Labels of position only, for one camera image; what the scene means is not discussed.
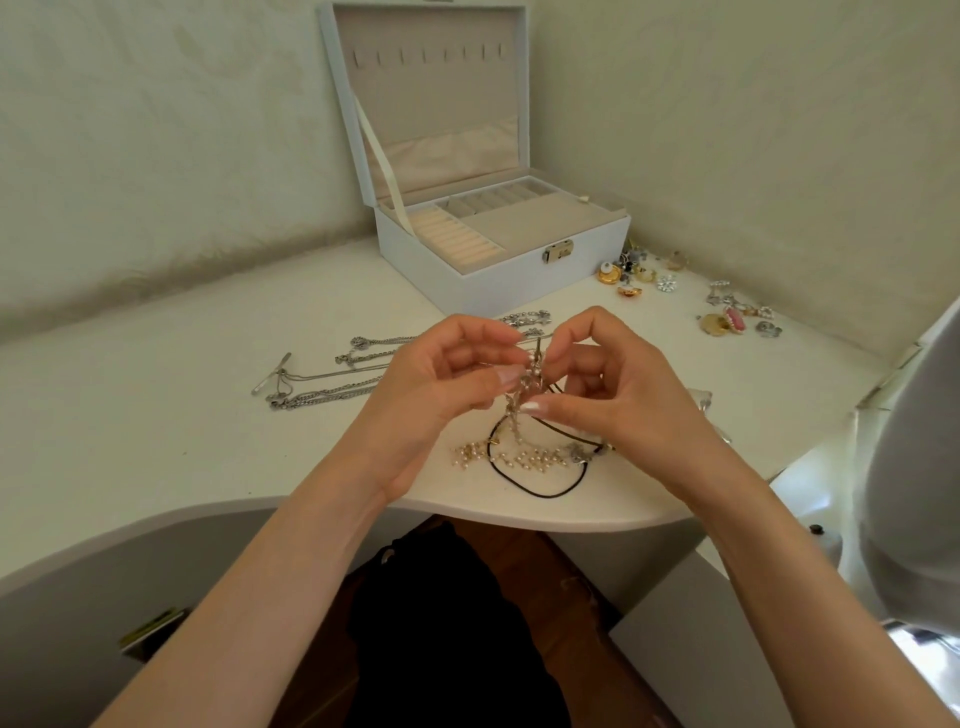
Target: pink pendant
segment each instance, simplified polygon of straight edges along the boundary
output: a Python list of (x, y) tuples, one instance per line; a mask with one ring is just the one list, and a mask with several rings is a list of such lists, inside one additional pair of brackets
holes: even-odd
[(741, 316), (740, 312), (733, 306), (727, 306), (723, 314), (727, 317), (727, 321), (730, 322), (730, 327), (736, 333), (743, 333), (747, 330), (747, 325), (743, 323), (743, 316)]

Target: jewelry box latch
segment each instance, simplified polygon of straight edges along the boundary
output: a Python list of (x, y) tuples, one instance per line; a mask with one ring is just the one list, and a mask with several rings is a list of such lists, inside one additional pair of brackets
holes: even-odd
[(560, 260), (561, 258), (567, 257), (573, 253), (573, 241), (564, 240), (560, 243), (554, 243), (553, 245), (548, 245), (543, 249), (543, 262), (552, 263), (555, 260)]

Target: black cord necklace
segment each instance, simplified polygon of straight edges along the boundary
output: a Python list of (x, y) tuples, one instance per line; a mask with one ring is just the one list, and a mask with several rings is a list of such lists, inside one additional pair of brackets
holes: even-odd
[[(555, 386), (555, 385), (551, 385), (550, 391), (560, 394), (560, 393), (561, 393), (561, 392), (559, 392), (560, 388), (557, 387), (557, 389), (555, 390), (555, 389), (554, 389), (554, 386)], [(504, 473), (503, 471), (501, 471), (499, 468), (497, 468), (497, 467), (496, 467), (496, 463), (494, 462), (494, 459), (493, 459), (493, 453), (492, 453), (492, 451), (491, 451), (491, 448), (493, 447), (493, 442), (492, 442), (492, 441), (494, 441), (494, 440), (497, 439), (497, 438), (496, 438), (496, 433), (497, 433), (497, 431), (500, 429), (500, 426), (503, 425), (503, 424), (507, 421), (507, 418), (508, 418), (508, 417), (509, 417), (509, 415), (504, 415), (503, 417), (501, 417), (501, 418), (497, 421), (496, 425), (493, 426), (493, 430), (491, 430), (490, 437), (487, 438), (487, 459), (490, 461), (490, 466), (491, 466), (491, 468), (493, 468), (493, 470), (494, 470), (495, 473), (497, 473), (500, 477), (502, 477), (502, 478), (503, 478), (504, 480), (506, 480), (507, 482), (512, 483), (513, 485), (516, 485), (517, 488), (519, 488), (519, 489), (520, 489), (521, 491), (523, 491), (524, 493), (529, 494), (529, 495), (531, 495), (531, 496), (533, 496), (533, 497), (543, 498), (544, 500), (550, 500), (550, 499), (555, 498), (555, 497), (565, 496), (567, 493), (569, 493), (570, 491), (572, 491), (574, 488), (576, 488), (578, 485), (580, 485), (580, 483), (583, 482), (584, 477), (587, 475), (587, 465), (589, 464), (588, 462), (581, 463), (580, 475), (579, 475), (579, 476), (577, 477), (577, 479), (573, 482), (573, 485), (571, 485), (569, 488), (566, 488), (565, 490), (562, 490), (562, 491), (560, 491), (559, 493), (555, 493), (555, 494), (553, 494), (553, 495), (551, 495), (551, 496), (546, 496), (546, 495), (544, 495), (543, 493), (537, 493), (536, 491), (530, 490), (529, 488), (527, 488), (526, 486), (521, 485), (520, 483), (516, 482), (516, 481), (515, 481), (513, 478), (511, 478), (509, 475), (507, 475), (506, 473)], [(541, 420), (541, 419), (539, 419), (539, 418), (536, 418), (536, 417), (535, 417), (535, 418), (533, 418), (533, 419), (536, 420), (537, 422), (539, 422), (539, 423), (540, 423), (541, 425), (543, 425), (544, 427), (549, 427), (549, 428), (552, 429), (554, 432), (559, 432), (559, 433), (562, 434), (564, 437), (568, 437), (568, 438), (570, 438), (571, 440), (576, 440), (576, 441), (581, 442), (581, 443), (586, 443), (587, 445), (593, 445), (593, 446), (594, 446), (594, 450), (593, 450), (593, 454), (594, 454), (594, 455), (597, 454), (598, 452), (600, 452), (600, 451), (604, 448), (604, 445), (603, 445), (602, 443), (594, 443), (594, 442), (591, 442), (590, 440), (585, 440), (585, 439), (582, 438), (582, 437), (577, 437), (576, 435), (571, 435), (569, 432), (564, 432), (563, 430), (559, 429), (558, 427), (555, 427), (555, 426), (551, 425), (550, 423), (546, 423), (546, 422), (544, 422), (543, 420)]]

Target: fingernail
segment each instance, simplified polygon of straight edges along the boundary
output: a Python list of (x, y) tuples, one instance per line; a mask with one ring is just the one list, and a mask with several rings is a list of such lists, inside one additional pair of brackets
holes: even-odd
[(496, 374), (500, 377), (500, 383), (503, 385), (516, 384), (520, 380), (525, 368), (519, 364), (512, 367), (497, 367)]
[(522, 412), (525, 415), (542, 415), (546, 412), (546, 408), (540, 404), (538, 401), (526, 401), (520, 407), (517, 408), (518, 412)]

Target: gray fabric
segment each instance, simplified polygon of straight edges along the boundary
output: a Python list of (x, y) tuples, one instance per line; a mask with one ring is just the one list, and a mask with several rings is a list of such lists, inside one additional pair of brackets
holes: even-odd
[(894, 616), (960, 634), (960, 314), (900, 395), (860, 517), (867, 569)]

